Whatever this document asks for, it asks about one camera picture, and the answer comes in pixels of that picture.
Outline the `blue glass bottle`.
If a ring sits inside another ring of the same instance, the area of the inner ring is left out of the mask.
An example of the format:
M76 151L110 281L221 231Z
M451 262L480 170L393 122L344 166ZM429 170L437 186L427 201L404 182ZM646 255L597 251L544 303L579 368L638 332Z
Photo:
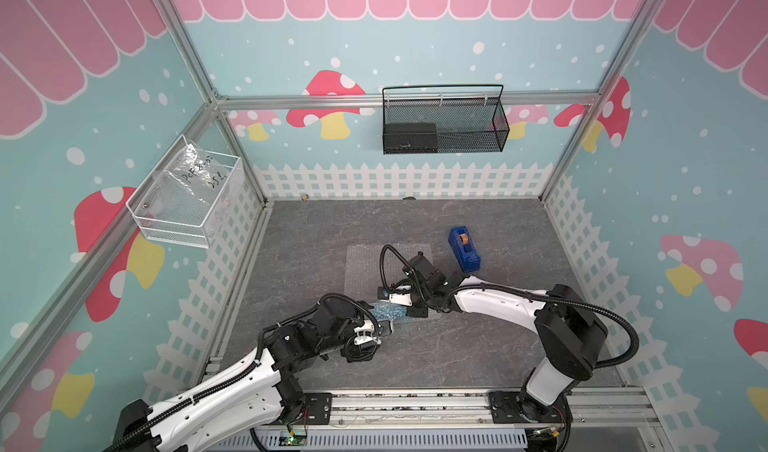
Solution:
M408 310L408 307L399 304L377 302L371 313L384 326L386 335L392 335L402 325L415 321L414 317L407 315Z

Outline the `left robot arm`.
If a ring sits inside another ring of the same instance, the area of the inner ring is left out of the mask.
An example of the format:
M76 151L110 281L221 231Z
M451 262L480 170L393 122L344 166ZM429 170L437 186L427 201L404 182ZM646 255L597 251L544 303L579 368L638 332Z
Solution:
M292 424L306 408L298 372L334 351L350 363L369 361L392 331L367 303L327 294L262 329L251 352L199 385L153 405L125 406L108 448L205 451L249 428Z

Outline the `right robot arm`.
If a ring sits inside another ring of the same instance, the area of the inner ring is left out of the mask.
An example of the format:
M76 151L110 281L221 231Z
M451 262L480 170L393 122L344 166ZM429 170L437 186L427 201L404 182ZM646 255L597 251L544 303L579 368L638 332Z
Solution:
M639 334L628 320L583 301L563 284L550 290L519 289L463 273L446 276L423 254L407 260L391 245L382 248L379 258L388 255L402 263L405 277L398 283L384 280L379 300L404 306L411 317L480 314L537 335L544 357L521 390L489 397L497 423L543 423L557 413L569 424L567 393L596 370L624 364L639 350Z

